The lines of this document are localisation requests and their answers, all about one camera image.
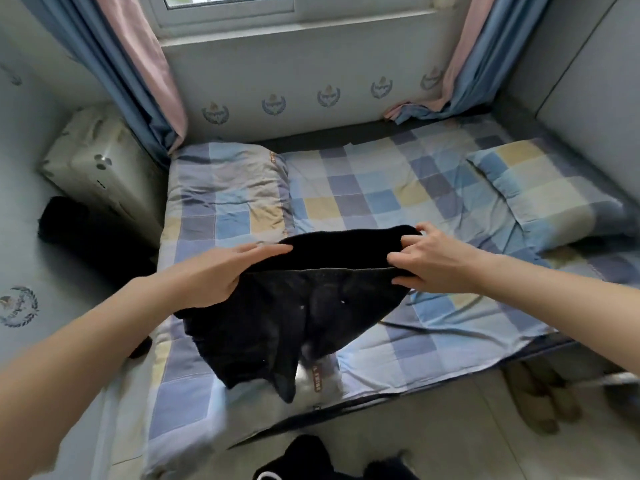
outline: window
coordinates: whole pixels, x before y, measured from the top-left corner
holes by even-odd
[[[434,0],[142,0],[159,35],[231,31],[433,8]]]

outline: black garment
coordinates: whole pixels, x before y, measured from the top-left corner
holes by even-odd
[[[398,457],[370,463],[362,478],[336,472],[320,438],[310,435],[293,440],[284,455],[258,469],[253,480],[263,472],[275,473],[281,480],[419,480]]]
[[[296,393],[301,356],[313,361],[340,350],[379,322],[407,293],[390,267],[411,226],[311,232],[283,239],[288,254],[251,266],[231,297],[189,308],[184,320],[198,352],[231,388],[256,378],[271,382],[287,403]]]
[[[38,237],[79,257],[100,273],[114,291],[138,276],[156,272],[151,257],[156,251],[140,242],[115,217],[89,210],[68,197],[53,197],[38,221]],[[149,352],[151,338],[144,339],[129,355]]]

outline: curtain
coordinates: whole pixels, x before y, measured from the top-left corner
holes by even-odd
[[[442,97],[430,102],[400,103],[388,110],[387,119],[395,120],[396,124],[411,117],[444,119],[493,101],[548,0],[491,1],[472,0],[460,42],[445,74]],[[478,21],[483,18],[478,34]]]
[[[100,80],[140,145],[167,168],[169,152],[185,136],[186,113],[138,1],[21,1]],[[100,5],[107,7],[108,17]]]

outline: blue curtain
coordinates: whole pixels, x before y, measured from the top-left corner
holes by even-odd
[[[436,120],[493,101],[548,0],[495,0],[480,36],[456,79],[453,97],[441,111],[405,105],[396,124],[411,117]]]
[[[177,135],[95,0],[21,0],[102,83],[140,145],[168,168]]]

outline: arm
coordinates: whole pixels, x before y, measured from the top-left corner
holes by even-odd
[[[0,371],[0,478],[26,479],[55,459],[60,441],[124,359],[167,316],[224,301],[252,264],[291,246],[215,248],[145,278]]]
[[[404,236],[391,265],[417,277],[396,284],[434,293],[476,293],[518,308],[640,374],[640,290],[478,250],[437,230]]]

